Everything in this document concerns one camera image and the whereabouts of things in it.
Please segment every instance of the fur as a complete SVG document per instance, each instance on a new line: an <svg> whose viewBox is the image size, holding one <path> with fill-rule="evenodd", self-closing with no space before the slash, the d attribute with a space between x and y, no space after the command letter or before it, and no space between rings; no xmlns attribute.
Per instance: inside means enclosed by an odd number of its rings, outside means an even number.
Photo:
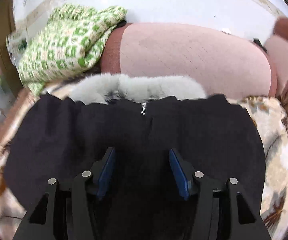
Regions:
<svg viewBox="0 0 288 240"><path fill-rule="evenodd" d="M125 98L136 103L147 103L168 96L178 100L206 98L203 87L188 76L134 77L105 73L81 81L68 95L71 99L107 104L113 99Z"/></svg>

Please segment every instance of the green and white fabric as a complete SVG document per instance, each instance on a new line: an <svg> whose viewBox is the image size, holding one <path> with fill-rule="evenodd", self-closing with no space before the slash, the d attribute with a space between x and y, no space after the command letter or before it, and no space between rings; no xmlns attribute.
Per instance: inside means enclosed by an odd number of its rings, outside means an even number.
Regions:
<svg viewBox="0 0 288 240"><path fill-rule="evenodd" d="M17 70L24 86L38 95L45 82L65 79L92 68L126 9L64 4L29 43Z"/></svg>

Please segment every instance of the zipper teeth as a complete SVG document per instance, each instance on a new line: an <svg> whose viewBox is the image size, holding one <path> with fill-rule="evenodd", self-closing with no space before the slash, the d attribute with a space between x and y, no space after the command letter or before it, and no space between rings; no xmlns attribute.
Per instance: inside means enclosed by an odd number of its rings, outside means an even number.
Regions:
<svg viewBox="0 0 288 240"><path fill-rule="evenodd" d="M146 112L146 103L142 104L142 110L141 110L141 114L145 115Z"/></svg>

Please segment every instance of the metal pin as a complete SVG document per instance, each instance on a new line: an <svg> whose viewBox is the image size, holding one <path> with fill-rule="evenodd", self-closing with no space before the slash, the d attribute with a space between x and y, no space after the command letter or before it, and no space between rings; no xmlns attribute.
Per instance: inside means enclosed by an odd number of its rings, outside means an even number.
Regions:
<svg viewBox="0 0 288 240"><path fill-rule="evenodd" d="M201 172L201 171L196 171L196 172L194 173L194 175L195 175L195 177L201 178L201 177L204 176L204 173Z"/></svg>
<svg viewBox="0 0 288 240"><path fill-rule="evenodd" d="M91 172L90 171L83 171L82 172L82 176L83 177L89 177L91 175Z"/></svg>
<svg viewBox="0 0 288 240"><path fill-rule="evenodd" d="M235 178L230 178L229 182L234 184L234 185L238 183L237 179L235 179Z"/></svg>
<svg viewBox="0 0 288 240"><path fill-rule="evenodd" d="M56 179L54 178L50 178L47 183L50 184L50 185L53 185L54 183L56 182Z"/></svg>

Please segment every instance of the black fabric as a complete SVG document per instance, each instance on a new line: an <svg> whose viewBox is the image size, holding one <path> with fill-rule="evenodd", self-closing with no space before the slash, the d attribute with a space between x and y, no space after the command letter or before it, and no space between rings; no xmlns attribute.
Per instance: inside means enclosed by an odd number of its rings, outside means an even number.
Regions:
<svg viewBox="0 0 288 240"><path fill-rule="evenodd" d="M49 178L75 177L111 146L118 165L108 198L98 207L104 240L181 239L195 200L179 201L168 163L172 147L214 179L237 178L260 212L262 141L247 111L223 95L164 98L148 103L146 115L141 104L127 100L85 106L43 95L11 142L4 176L28 209Z"/></svg>

